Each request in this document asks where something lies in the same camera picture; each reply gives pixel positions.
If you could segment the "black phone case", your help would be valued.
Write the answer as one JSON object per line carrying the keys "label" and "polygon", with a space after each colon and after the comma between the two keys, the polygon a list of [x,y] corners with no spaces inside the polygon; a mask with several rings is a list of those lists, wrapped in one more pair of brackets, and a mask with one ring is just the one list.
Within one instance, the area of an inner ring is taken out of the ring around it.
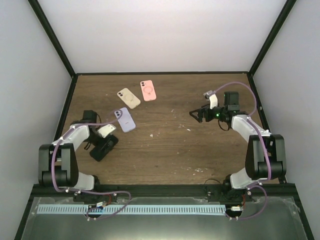
{"label": "black phone case", "polygon": [[99,137],[92,143],[94,148],[89,152],[89,155],[97,162],[100,162],[118,142],[119,139],[112,134],[105,138]]}

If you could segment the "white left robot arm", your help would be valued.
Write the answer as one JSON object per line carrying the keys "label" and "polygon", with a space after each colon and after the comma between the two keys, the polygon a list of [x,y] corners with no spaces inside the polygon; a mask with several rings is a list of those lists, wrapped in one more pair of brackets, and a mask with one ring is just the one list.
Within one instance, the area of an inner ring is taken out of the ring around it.
{"label": "white left robot arm", "polygon": [[90,156],[100,162],[118,143],[113,135],[116,127],[111,123],[98,123],[98,114],[85,110],[82,119],[73,121],[69,129],[57,140],[43,144],[38,150],[38,182],[42,187],[53,187],[57,192],[75,190],[89,201],[97,202],[102,189],[95,175],[79,171],[76,150],[82,143],[92,145]]}

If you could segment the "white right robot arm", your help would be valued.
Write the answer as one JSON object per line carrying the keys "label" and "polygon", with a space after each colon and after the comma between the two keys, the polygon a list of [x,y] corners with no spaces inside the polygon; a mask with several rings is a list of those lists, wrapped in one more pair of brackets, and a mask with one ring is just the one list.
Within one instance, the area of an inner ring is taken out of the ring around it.
{"label": "white right robot arm", "polygon": [[239,93],[226,91],[220,106],[213,91],[204,93],[209,102],[189,112],[197,122],[217,120],[229,130],[237,132],[246,142],[244,168],[228,175],[222,184],[223,198],[229,202],[240,196],[240,190],[261,186],[263,182],[283,178],[287,172],[285,140],[255,123],[250,115],[240,109]]}

